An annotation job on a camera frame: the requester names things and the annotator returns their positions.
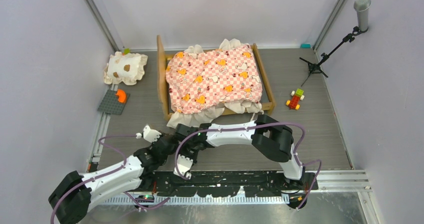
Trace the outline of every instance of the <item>wood-grain floor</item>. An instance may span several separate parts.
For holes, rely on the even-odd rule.
[[[290,93],[300,87],[307,76],[307,65],[299,60],[316,62],[311,49],[260,49],[266,73],[275,95],[277,106],[272,117],[279,121],[301,123],[306,128],[306,137],[299,147],[299,157],[303,162],[322,160],[323,169],[350,169],[339,129],[330,104],[323,77],[312,75],[303,86],[305,98],[300,102],[298,111],[289,110],[286,101]],[[145,75],[134,86],[120,84],[119,88],[130,93],[128,103],[121,115],[112,115],[108,126],[108,135],[135,134],[141,132],[145,124],[163,132],[172,133],[166,126],[157,94],[156,52],[144,52],[148,56]],[[221,116],[214,120],[219,124],[247,122],[251,114]],[[300,130],[293,128],[295,141]],[[107,143],[131,155],[137,149],[149,145],[147,141],[131,138],[107,140]],[[173,170],[174,156],[159,170]],[[103,149],[99,168],[121,161],[121,156],[107,148]],[[279,170],[277,163],[269,161],[254,147],[245,145],[227,145],[206,149],[198,155],[198,163],[192,170]]]

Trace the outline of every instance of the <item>toy car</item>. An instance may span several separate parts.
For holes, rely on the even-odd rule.
[[[291,92],[291,96],[293,96],[293,98],[291,98],[290,100],[287,100],[287,102],[285,103],[290,109],[295,109],[295,110],[299,110],[299,108],[301,107],[298,103],[299,100],[303,100],[305,98],[305,96],[303,95],[304,91],[301,90],[300,88],[298,88],[296,90],[296,92],[292,91]]]

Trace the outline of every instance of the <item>tripod stand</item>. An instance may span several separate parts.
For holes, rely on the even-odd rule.
[[[307,63],[307,69],[308,69],[308,75],[307,75],[307,78],[305,79],[305,81],[302,83],[302,85],[301,85],[301,87],[306,83],[306,81],[308,80],[308,78],[311,76],[311,74],[314,74],[314,73],[322,73],[326,78],[328,78],[328,75],[326,75],[326,73],[324,73],[324,71],[322,71],[321,70],[321,64],[323,64],[328,58],[330,58],[330,56],[342,45],[342,44],[344,44],[344,43],[346,43],[346,42],[348,42],[349,41],[349,43],[351,43],[352,41],[354,41],[355,40],[355,36],[358,36],[358,35],[360,35],[361,33],[365,33],[365,32],[367,32],[368,31],[368,29],[366,29],[365,31],[360,31],[360,29],[357,27],[357,26],[355,26],[354,28],[353,28],[353,31],[352,31],[352,33],[349,33],[349,34],[347,34],[344,38],[343,38],[343,41],[341,42],[341,43],[339,43],[338,45],[337,45],[337,47],[335,47],[329,54],[326,54],[326,53],[322,53],[321,54],[321,57],[322,57],[322,60],[319,62],[319,63],[311,63],[311,62],[309,62],[309,61],[307,61],[307,60],[305,60],[305,59],[303,59],[303,58],[299,58],[299,59],[301,59],[302,61],[304,61],[304,62],[306,62]]]

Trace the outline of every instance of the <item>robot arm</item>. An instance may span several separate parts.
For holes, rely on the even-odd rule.
[[[52,208],[71,188],[94,178],[73,191],[59,205],[56,216],[61,224],[75,224],[98,204],[122,192],[148,187],[153,181],[152,172],[175,153],[178,141],[173,135],[161,133],[146,125],[136,137],[151,142],[147,148],[138,149],[124,161],[92,173],[73,171],[65,176],[48,201]],[[111,174],[112,170],[122,168]]]
[[[267,128],[254,127],[261,124],[275,123],[276,120],[267,115],[259,115],[256,121],[250,121],[243,124],[219,125],[219,124],[201,124],[199,128],[189,128],[179,124],[176,127],[175,136],[182,141],[189,134],[198,130],[211,129],[233,129],[240,128],[240,131],[217,132],[210,131],[199,133],[198,136],[191,138],[178,154],[174,174],[179,172],[186,178],[190,178],[190,169],[197,162],[197,154],[199,150],[205,148],[214,148],[221,145],[242,144],[252,145],[260,151],[268,159],[278,162],[284,171],[284,176],[290,180],[301,180],[303,176],[303,168],[294,157],[294,139],[293,131],[287,126],[272,126]]]

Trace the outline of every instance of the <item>green toy piece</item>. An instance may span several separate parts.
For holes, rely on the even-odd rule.
[[[295,95],[296,95],[296,96],[298,96],[298,97],[302,97],[303,93],[304,93],[304,91],[303,91],[303,90],[301,90],[300,88],[298,88],[298,89],[296,90]]]

